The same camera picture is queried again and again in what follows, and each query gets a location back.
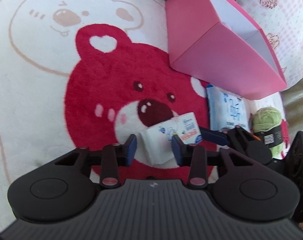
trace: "green yarn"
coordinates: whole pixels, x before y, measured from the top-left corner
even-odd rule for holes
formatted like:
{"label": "green yarn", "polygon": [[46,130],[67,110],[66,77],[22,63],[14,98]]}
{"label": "green yarn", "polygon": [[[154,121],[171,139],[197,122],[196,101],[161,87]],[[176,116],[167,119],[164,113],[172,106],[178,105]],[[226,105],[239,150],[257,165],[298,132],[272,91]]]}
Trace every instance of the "green yarn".
{"label": "green yarn", "polygon": [[[281,113],[274,107],[264,107],[259,109],[252,119],[253,131],[266,132],[281,124]],[[281,153],[284,148],[284,143],[270,148],[272,156],[275,157]]]}

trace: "bear eye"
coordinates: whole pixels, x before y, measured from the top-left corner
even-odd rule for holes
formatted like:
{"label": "bear eye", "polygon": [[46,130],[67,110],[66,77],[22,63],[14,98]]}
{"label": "bear eye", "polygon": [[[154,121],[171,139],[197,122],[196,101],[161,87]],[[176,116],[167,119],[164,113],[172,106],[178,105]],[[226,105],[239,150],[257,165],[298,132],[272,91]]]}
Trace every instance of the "bear eye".
{"label": "bear eye", "polygon": [[142,92],[143,91],[143,84],[139,81],[135,81],[134,82],[134,89],[138,92]]}
{"label": "bear eye", "polygon": [[167,98],[172,103],[175,102],[175,100],[176,100],[176,97],[174,96],[173,93],[167,93]]}

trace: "cardboard box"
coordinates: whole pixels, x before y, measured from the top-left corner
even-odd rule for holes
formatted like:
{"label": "cardboard box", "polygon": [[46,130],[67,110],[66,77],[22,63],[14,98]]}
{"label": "cardboard box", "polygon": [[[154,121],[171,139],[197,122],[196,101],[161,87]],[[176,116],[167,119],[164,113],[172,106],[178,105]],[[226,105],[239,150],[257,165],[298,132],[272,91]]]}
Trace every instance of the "cardboard box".
{"label": "cardboard box", "polygon": [[234,0],[167,0],[173,69],[249,100],[287,87],[261,27]]}

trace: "pink checkered pattern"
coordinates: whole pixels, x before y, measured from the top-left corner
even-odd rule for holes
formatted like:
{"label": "pink checkered pattern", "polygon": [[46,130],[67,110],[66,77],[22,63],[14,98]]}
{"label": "pink checkered pattern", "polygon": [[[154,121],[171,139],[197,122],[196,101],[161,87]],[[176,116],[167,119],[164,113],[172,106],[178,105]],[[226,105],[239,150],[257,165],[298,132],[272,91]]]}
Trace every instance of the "pink checkered pattern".
{"label": "pink checkered pattern", "polygon": [[303,78],[303,0],[237,0],[262,27],[288,88]]}

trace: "bear nose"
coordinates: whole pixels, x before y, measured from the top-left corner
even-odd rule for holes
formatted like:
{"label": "bear nose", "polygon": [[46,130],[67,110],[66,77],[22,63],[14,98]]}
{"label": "bear nose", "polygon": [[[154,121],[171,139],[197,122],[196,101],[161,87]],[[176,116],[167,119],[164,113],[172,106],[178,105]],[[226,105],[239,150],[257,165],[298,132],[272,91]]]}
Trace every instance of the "bear nose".
{"label": "bear nose", "polygon": [[68,9],[59,9],[55,11],[53,19],[64,27],[73,26],[82,22],[82,19],[76,13]]}
{"label": "bear nose", "polygon": [[173,117],[173,111],[166,104],[154,99],[143,99],[139,101],[137,111],[139,119],[147,127],[164,122]]}

